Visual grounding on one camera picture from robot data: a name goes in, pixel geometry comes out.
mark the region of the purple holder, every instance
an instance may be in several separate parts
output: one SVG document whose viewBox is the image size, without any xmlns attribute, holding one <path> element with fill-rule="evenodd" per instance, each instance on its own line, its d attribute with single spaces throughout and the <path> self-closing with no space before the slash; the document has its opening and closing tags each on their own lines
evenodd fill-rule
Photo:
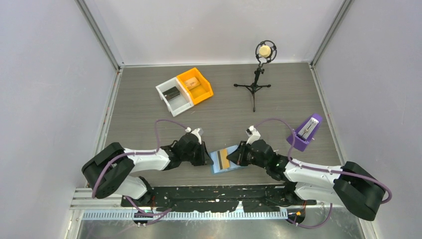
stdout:
<svg viewBox="0 0 422 239">
<path fill-rule="evenodd" d="M 306 125 L 306 123 L 311 119 L 314 118 L 316 120 L 318 120 L 318 124 L 315 126 L 315 128 L 312 130 L 312 132 L 308 135 L 308 137 L 303 140 L 301 139 L 297 133 L 301 131 L 301 129 Z M 314 134 L 316 133 L 316 131 L 319 129 L 319 125 L 322 122 L 322 116 L 318 115 L 318 114 L 313 114 L 311 116 L 309 116 L 309 118 L 307 118 L 296 130 L 295 130 L 295 149 L 303 152 L 306 147 L 308 146 L 308 144 L 311 142 L 311 140 L 313 139 Z M 287 137 L 287 142 L 289 142 L 289 144 L 291 145 L 293 143 L 293 135 L 290 135 L 289 137 Z"/>
</svg>

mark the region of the black tripod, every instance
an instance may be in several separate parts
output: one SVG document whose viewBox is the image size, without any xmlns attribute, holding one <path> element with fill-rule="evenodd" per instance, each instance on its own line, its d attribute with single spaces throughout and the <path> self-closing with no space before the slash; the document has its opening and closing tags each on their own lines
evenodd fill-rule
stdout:
<svg viewBox="0 0 422 239">
<path fill-rule="evenodd" d="M 238 85 L 238 84 L 234 84 L 234 86 L 245 87 L 252 93 L 252 96 L 253 96 L 253 111 L 255 112 L 255 92 L 261 90 L 263 87 L 271 87 L 271 85 L 260 86 L 260 85 L 257 84 L 259 76 L 261 75 L 261 73 L 264 74 L 264 69 L 262 69 L 261 64 L 258 65 L 258 68 L 256 68 L 256 71 L 254 71 L 254 73 L 255 73 L 255 81 L 250 86 Z"/>
</svg>

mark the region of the gray wood grain surface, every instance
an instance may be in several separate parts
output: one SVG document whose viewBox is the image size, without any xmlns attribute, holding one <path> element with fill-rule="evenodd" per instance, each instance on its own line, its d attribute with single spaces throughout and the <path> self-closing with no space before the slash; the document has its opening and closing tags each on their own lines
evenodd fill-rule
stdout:
<svg viewBox="0 0 422 239">
<path fill-rule="evenodd" d="M 246 128 L 265 118 L 278 117 L 293 128 L 313 113 L 324 116 L 319 96 L 307 63 L 265 65 L 259 84 L 272 87 L 256 93 L 256 112 L 252 112 L 252 95 L 234 83 L 251 84 L 256 64 L 198 66 L 210 82 L 214 96 L 188 111 L 172 117 L 155 86 L 171 79 L 192 66 L 125 68 L 114 106 L 106 144 L 120 142 L 131 149 L 155 149 L 154 122 L 172 119 L 192 129 L 202 127 L 208 152 L 247 140 Z M 162 145 L 178 140 L 185 132 L 178 125 L 161 122 L 159 134 Z M 277 121 L 258 128 L 261 138 L 282 155 L 290 145 L 286 142 L 289 130 Z M 292 156 L 309 163 L 338 165 L 334 143 L 324 121 L 315 140 L 305 152 L 294 150 Z M 250 165 L 246 168 L 214 175 L 211 166 L 193 167 L 184 162 L 169 171 L 143 171 L 141 174 L 152 186 L 228 185 L 278 183 L 265 170 Z"/>
</svg>

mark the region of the purple cable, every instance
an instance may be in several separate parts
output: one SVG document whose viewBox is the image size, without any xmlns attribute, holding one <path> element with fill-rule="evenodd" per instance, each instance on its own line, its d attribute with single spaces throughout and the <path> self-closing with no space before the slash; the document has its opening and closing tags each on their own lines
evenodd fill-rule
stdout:
<svg viewBox="0 0 422 239">
<path fill-rule="evenodd" d="M 315 228 L 322 227 L 328 221 L 328 219 L 331 217 L 331 213 L 332 213 L 332 203 L 330 203 L 330 210 L 328 212 L 327 218 L 322 223 L 320 223 L 318 225 L 315 225 L 315 226 L 306 226 L 306 225 L 302 225 L 302 224 L 296 224 L 296 217 L 295 217 L 295 220 L 294 221 L 292 219 L 288 219 L 288 218 L 287 218 L 287 220 L 290 223 L 295 224 L 296 226 L 301 227 L 301 228 L 315 229 Z"/>
<path fill-rule="evenodd" d="M 290 129 L 290 131 L 292 132 L 292 135 L 295 135 L 295 131 L 292 129 L 292 127 L 290 127 L 290 125 L 288 125 L 286 122 L 284 122 L 284 120 L 279 119 L 279 118 L 268 118 L 268 119 L 265 119 L 265 120 L 259 122 L 258 124 L 254 125 L 254 126 L 255 127 L 258 127 L 262 123 L 265 123 L 265 122 L 270 121 L 270 120 L 276 120 L 276 121 L 282 122 L 283 124 L 285 124 Z M 287 159 L 289 160 L 289 162 L 291 162 L 295 166 L 300 167 L 300 165 L 298 163 L 294 162 L 292 160 L 292 157 L 291 157 L 293 146 L 295 145 L 295 141 L 296 141 L 295 138 L 296 137 L 293 137 L 292 146 L 290 146 L 289 151 L 287 152 Z M 384 204 L 384 203 L 389 202 L 392 199 L 392 197 L 393 197 L 393 193 L 391 192 L 391 190 L 385 184 L 381 183 L 380 181 L 378 181 L 376 179 L 373 179 L 373 178 L 370 178 L 370 177 L 367 177 L 367 176 L 363 176 L 363 175 L 356 174 L 356 173 L 349 173 L 349 172 L 337 171 L 337 170 L 332 170 L 330 172 L 327 169 L 314 168 L 314 167 L 310 167 L 310 166 L 307 166 L 307 165 L 302 165 L 302 168 L 306 168 L 306 169 L 310 169 L 310 170 L 314 170 L 314 171 L 319 171 L 319 172 L 324 172 L 324 173 L 338 173 L 338 174 L 348 175 L 348 176 L 352 176 L 352 177 L 361 178 L 361 179 L 364 179 L 364 180 L 371 181 L 371 182 L 377 184 L 378 186 L 380 186 L 381 188 L 383 188 L 388 193 L 387 198 L 385 200 L 383 200 L 381 202 L 381 204 Z"/>
<path fill-rule="evenodd" d="M 160 137 L 158 135 L 158 129 L 157 129 L 157 123 L 161 122 L 161 121 L 167 121 L 167 122 L 171 122 L 171 123 L 175 123 L 181 127 L 183 127 L 184 129 L 187 129 L 186 126 L 184 126 L 183 124 L 173 121 L 173 120 L 169 120 L 169 119 L 158 119 L 155 124 L 154 124 L 154 131 L 155 131 L 155 136 L 157 138 L 157 149 L 155 151 L 151 151 L 151 152 L 130 152 L 130 153 L 123 153 L 123 154 L 119 154 L 118 156 L 114 157 L 112 160 L 110 160 L 107 165 L 105 165 L 104 169 L 101 171 L 97 181 L 95 182 L 94 188 L 93 188 L 93 193 L 92 193 L 92 198 L 95 198 L 95 195 L 97 193 L 97 189 L 98 186 L 100 185 L 101 180 L 103 179 L 104 175 L 106 174 L 106 171 L 108 168 L 111 167 L 111 165 L 116 162 L 118 159 L 125 157 L 125 156 L 129 156 L 129 155 L 152 155 L 152 154 L 156 154 L 159 150 L 160 150 Z M 171 209 L 168 209 L 164 212 L 161 213 L 157 213 L 157 214 L 151 214 L 151 213 L 146 213 L 145 211 L 143 211 L 142 209 L 140 209 L 139 207 L 137 207 L 135 205 L 135 203 L 132 201 L 132 199 L 130 197 L 125 196 L 126 199 L 144 216 L 159 216 L 161 215 L 161 217 L 159 217 L 156 220 L 153 220 L 152 222 L 147 223 L 146 225 L 150 225 L 150 224 L 154 224 L 156 223 L 159 219 L 163 218 L 163 216 L 165 216 L 167 213 L 169 213 L 169 211 L 171 211 Z"/>
</svg>

